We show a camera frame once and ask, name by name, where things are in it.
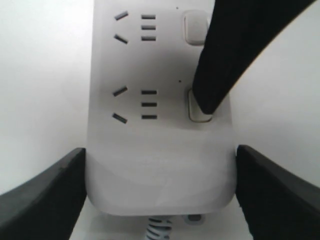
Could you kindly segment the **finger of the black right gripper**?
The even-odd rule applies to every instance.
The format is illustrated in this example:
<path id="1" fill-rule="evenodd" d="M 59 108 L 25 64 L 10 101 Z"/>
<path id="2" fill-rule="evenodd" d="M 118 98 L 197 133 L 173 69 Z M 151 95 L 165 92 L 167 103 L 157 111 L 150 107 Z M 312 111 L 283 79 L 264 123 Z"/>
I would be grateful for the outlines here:
<path id="1" fill-rule="evenodd" d="M 192 91 L 200 110 L 213 114 L 257 56 L 311 0 L 217 0 Z"/>

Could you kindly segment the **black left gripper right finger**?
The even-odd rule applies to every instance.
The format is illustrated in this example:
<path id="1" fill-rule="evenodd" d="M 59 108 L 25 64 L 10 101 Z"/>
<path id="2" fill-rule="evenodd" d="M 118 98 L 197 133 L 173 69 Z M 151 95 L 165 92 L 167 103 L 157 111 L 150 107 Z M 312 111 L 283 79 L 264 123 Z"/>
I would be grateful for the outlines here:
<path id="1" fill-rule="evenodd" d="M 236 150 L 236 198 L 255 240 L 318 240 L 320 189 L 248 145 Z"/>

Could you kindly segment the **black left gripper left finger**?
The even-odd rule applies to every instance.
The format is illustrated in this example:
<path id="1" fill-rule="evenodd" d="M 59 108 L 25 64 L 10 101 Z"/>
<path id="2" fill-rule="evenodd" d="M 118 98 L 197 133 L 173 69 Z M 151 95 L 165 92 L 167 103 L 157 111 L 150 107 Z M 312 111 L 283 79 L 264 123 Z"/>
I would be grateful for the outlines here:
<path id="1" fill-rule="evenodd" d="M 2 240 L 68 240 L 84 206 L 85 148 L 0 196 Z"/>

